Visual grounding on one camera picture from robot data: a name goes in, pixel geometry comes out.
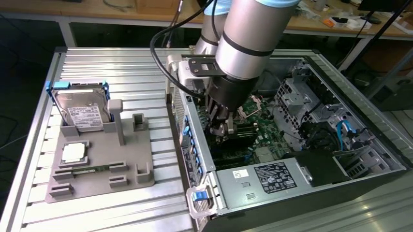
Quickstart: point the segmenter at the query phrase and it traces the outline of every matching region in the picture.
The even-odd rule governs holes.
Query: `white table leg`
[[[338,71],[342,71],[347,69],[350,64],[352,63],[355,57],[359,55],[363,47],[367,45],[368,41],[371,40],[373,36],[367,36],[366,38],[360,39],[359,42],[356,43],[354,49],[351,50],[346,60],[342,62]]]
[[[70,28],[70,22],[66,17],[61,17],[57,21],[61,30],[61,35],[66,47],[77,47],[74,35]]]

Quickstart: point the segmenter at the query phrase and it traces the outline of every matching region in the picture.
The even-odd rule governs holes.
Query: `dark floor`
[[[85,23],[73,23],[72,27],[77,46],[82,47],[148,47],[152,35],[160,30],[156,27]],[[199,35],[199,29],[179,29],[173,34],[172,46],[193,45]],[[320,36],[286,34],[278,48],[316,49],[334,64],[343,58],[354,39],[343,38],[336,44],[327,45],[326,40],[327,38]],[[64,46],[56,23],[0,19],[0,147],[28,133],[56,46]],[[0,212],[24,141],[25,139],[21,139],[0,148]]]

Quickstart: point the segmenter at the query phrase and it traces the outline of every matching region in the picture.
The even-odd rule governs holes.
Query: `metal bracket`
[[[196,77],[225,76],[213,58],[192,58],[188,59],[187,63],[191,74]]]

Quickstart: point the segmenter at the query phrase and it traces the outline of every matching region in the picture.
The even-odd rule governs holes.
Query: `hard drive label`
[[[97,106],[68,108],[73,124],[77,128],[101,127],[101,117]]]
[[[296,187],[283,162],[271,163],[254,169],[266,193],[274,193]]]

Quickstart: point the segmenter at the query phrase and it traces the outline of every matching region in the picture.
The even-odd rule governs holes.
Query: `hard drive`
[[[76,126],[80,132],[103,130],[103,123],[112,120],[107,108],[109,93],[105,82],[56,82],[53,87],[46,87],[46,92],[56,103],[64,125]]]

